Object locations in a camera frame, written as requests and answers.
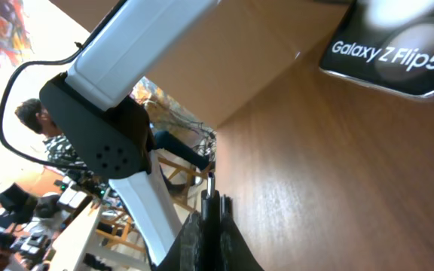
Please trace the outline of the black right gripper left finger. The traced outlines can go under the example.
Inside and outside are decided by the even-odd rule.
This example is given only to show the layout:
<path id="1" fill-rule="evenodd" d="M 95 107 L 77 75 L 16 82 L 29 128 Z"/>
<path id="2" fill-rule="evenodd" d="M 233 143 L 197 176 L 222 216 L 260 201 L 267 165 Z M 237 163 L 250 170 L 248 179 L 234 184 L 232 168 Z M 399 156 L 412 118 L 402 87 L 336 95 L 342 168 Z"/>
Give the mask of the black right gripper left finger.
<path id="1" fill-rule="evenodd" d="M 157 271 L 201 271 L 203 269 L 203 221 L 198 212 L 185 220 Z"/>

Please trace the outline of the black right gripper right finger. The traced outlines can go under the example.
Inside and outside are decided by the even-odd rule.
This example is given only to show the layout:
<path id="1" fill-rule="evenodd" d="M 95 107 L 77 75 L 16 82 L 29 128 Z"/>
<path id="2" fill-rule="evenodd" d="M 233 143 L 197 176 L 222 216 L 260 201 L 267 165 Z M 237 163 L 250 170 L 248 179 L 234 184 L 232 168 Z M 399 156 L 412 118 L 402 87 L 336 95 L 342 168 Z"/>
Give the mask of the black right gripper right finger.
<path id="1" fill-rule="evenodd" d="M 224 271 L 264 271 L 254 258 L 232 216 L 229 196 L 221 197 L 220 265 Z"/>

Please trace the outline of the black smartphone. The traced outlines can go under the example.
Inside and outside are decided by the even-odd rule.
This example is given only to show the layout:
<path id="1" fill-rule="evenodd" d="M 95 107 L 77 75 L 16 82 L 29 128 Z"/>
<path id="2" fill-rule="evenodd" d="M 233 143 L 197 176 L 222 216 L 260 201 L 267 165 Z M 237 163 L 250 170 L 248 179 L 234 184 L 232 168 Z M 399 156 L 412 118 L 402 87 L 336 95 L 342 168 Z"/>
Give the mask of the black smartphone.
<path id="1" fill-rule="evenodd" d="M 434 0 L 355 0 L 319 68 L 412 98 L 434 96 Z"/>

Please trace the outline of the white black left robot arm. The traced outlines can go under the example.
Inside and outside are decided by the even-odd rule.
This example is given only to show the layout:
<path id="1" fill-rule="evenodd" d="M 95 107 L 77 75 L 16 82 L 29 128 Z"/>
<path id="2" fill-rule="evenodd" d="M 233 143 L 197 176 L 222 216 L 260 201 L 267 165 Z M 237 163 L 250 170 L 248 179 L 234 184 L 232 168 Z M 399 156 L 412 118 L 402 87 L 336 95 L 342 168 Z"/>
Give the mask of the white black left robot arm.
<path id="1" fill-rule="evenodd" d="M 69 70 L 50 79 L 39 94 L 89 170 L 118 193 L 158 270 L 182 269 L 182 223 L 164 184 L 149 116 L 130 94 L 214 6 L 214 0 L 118 2 Z"/>

